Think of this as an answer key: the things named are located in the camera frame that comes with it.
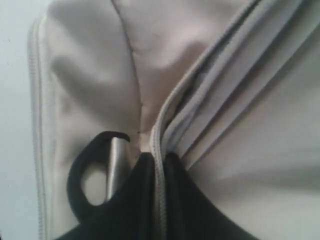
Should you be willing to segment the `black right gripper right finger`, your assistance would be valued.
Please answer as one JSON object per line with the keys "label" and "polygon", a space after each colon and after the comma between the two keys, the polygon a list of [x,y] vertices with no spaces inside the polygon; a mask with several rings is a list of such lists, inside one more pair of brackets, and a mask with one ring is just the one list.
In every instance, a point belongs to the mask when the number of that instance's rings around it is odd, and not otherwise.
{"label": "black right gripper right finger", "polygon": [[163,163],[168,240],[249,240],[250,234],[220,212],[200,191],[178,155]]}

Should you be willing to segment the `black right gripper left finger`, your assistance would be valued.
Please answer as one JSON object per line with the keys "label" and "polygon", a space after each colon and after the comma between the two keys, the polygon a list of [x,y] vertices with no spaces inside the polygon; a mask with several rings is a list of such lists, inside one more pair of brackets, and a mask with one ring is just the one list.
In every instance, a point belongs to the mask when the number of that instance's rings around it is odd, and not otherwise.
{"label": "black right gripper left finger", "polygon": [[154,158],[140,155],[124,185],[61,240],[150,240],[153,237]]}

